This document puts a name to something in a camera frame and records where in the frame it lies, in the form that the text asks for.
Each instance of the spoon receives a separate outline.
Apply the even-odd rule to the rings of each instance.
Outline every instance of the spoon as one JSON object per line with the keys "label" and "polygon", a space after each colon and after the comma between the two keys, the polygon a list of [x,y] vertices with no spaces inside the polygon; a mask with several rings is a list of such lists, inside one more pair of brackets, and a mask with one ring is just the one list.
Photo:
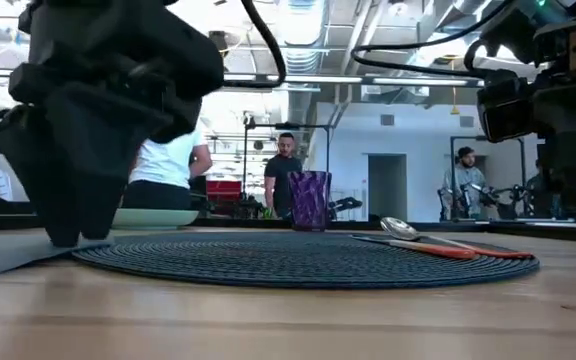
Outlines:
{"label": "spoon", "polygon": [[[380,223],[381,228],[384,229],[384,231],[387,232],[388,235],[394,237],[395,239],[403,241],[419,241],[422,238],[421,234],[417,230],[415,230],[415,228],[399,219],[395,219],[392,217],[385,217],[381,219]],[[479,255],[486,255],[504,259],[524,259],[533,257],[533,255],[528,252],[496,251],[480,248],[477,246],[467,245],[457,241],[448,240],[436,236],[423,236],[423,237],[435,241],[440,241],[446,244],[454,245],[463,249],[472,250]]]}

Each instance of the gray cloth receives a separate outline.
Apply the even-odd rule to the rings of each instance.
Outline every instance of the gray cloth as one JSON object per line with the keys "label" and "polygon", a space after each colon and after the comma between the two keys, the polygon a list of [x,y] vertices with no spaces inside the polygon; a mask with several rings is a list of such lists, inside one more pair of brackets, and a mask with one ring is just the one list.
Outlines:
{"label": "gray cloth", "polygon": [[112,244],[112,238],[104,241],[80,240],[77,248],[63,249],[52,246],[46,234],[0,235],[0,273],[35,261],[68,254],[73,250]]}
{"label": "gray cloth", "polygon": [[[446,170],[444,175],[444,183],[442,185],[442,190],[444,192],[448,192],[451,190],[452,187],[452,180],[451,180],[451,171],[450,169]],[[455,165],[455,187],[457,191],[457,196],[455,198],[460,199],[462,194],[461,186],[466,184],[475,184],[479,185],[482,188],[486,186],[486,178],[484,174],[476,167],[466,168],[461,164]],[[481,202],[480,202],[480,194],[479,191],[470,188],[468,191],[468,195],[470,196],[470,215],[473,215],[475,218],[481,214]]]}

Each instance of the person in white shirt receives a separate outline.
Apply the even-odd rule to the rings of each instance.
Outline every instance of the person in white shirt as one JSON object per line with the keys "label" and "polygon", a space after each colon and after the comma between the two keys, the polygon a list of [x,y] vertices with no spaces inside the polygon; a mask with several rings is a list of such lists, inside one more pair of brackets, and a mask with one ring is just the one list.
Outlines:
{"label": "person in white shirt", "polygon": [[121,206],[187,210],[191,200],[189,180],[211,166],[210,150],[199,123],[192,133],[167,144],[146,140],[137,154]]}

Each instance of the green bowl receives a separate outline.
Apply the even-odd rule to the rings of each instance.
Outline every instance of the green bowl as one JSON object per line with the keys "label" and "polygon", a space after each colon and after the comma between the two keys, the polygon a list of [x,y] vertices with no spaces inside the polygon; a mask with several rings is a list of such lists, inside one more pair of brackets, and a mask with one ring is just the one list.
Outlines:
{"label": "green bowl", "polygon": [[114,229],[174,230],[192,224],[198,211],[118,209],[112,222]]}

